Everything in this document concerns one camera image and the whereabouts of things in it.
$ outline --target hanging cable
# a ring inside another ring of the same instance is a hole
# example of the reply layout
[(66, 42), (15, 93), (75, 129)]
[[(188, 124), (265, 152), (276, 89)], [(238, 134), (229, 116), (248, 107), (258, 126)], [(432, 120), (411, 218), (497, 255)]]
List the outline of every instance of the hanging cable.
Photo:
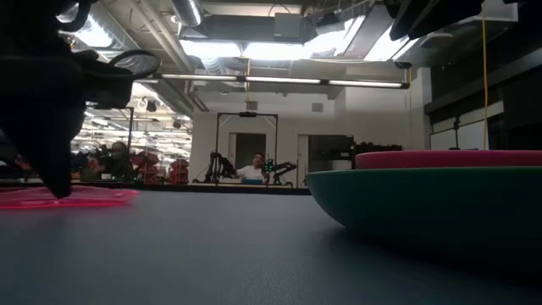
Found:
[(482, 43), (483, 53), (484, 53), (484, 150), (487, 149), (487, 133), (488, 133), (488, 101), (489, 101), (489, 90), (488, 90), (488, 55), (486, 47), (486, 29), (485, 29), (485, 4), (487, 0), (482, 4)]

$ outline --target white wall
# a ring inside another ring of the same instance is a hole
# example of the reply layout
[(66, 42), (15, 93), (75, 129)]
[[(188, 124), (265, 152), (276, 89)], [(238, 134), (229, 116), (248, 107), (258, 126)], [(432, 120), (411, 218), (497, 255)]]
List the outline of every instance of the white wall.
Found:
[[(195, 179), (209, 164), (209, 153), (215, 148), (216, 117), (216, 114), (197, 114), (194, 116), (189, 173), (190, 181)], [(273, 156), (274, 129), (265, 120), (261, 118), (248, 119), (232, 116), (228, 122), (220, 127), (218, 151), (224, 156), (228, 153), (230, 132), (266, 134), (266, 153)], [(279, 118), (278, 152), (275, 159), (279, 163), (286, 161), (296, 162), (298, 135), (339, 134), (340, 131), (335, 128), (335, 122), (332, 119)], [(201, 173), (199, 180), (202, 180), (204, 175), (205, 171)], [(285, 178), (295, 185), (295, 170), (286, 174)]]

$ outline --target metal frame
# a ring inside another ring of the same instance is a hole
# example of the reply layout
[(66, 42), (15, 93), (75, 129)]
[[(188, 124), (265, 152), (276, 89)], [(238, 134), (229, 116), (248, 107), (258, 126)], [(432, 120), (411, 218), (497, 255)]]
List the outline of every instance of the metal frame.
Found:
[[(223, 115), (237, 115), (241, 117), (242, 113), (217, 113), (217, 132), (214, 145), (214, 151), (218, 153), (218, 136), (220, 132), (220, 117)], [(279, 115), (278, 114), (256, 114), (256, 117), (249, 117), (249, 119), (255, 119), (258, 116), (274, 117), (276, 123), (274, 128), (274, 162), (277, 163), (278, 143), (279, 143)]]
[(262, 82), (273, 84), (294, 84), (313, 86), (341, 86), (341, 87), (363, 87), (382, 89), (409, 89), (410, 84), (396, 81), (381, 80), (331, 80), (331, 79), (310, 79), (284, 76), (259, 76), (259, 75), (198, 75), (198, 74), (160, 74), (156, 73), (152, 78), (136, 80), (140, 83), (158, 83), (159, 80), (204, 80), (204, 81), (236, 81), (236, 82)]

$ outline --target table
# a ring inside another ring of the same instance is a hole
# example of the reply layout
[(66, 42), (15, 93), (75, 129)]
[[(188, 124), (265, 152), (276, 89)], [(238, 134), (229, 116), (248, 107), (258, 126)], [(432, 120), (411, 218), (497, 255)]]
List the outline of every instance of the table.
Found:
[(352, 238), (310, 196), (142, 191), (0, 213), (0, 303), (541, 304)]

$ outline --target green bowl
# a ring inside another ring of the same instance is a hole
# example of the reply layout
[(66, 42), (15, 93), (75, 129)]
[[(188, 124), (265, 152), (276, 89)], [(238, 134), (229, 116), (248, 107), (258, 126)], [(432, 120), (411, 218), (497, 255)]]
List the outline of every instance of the green bowl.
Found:
[(542, 167), (312, 173), (322, 209), (347, 229), (417, 252), (542, 271)]

